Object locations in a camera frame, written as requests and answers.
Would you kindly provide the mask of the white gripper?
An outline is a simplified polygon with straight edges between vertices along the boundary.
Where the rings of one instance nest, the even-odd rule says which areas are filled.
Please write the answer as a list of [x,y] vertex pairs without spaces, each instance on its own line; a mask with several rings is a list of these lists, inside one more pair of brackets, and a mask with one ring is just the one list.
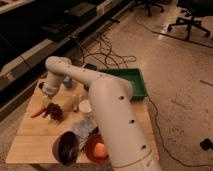
[[47,106],[52,102],[52,99],[57,93],[59,89],[48,85],[47,83],[43,83],[42,92],[46,95],[42,98],[43,107],[47,108]]

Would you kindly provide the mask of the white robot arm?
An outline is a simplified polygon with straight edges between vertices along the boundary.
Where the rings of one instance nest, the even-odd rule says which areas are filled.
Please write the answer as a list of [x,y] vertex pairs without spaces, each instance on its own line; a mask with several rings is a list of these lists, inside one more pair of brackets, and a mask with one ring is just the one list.
[[162,171],[131,106],[131,83],[110,74],[73,66],[65,57],[48,57],[42,88],[53,98],[65,76],[89,87],[89,101],[114,171]]

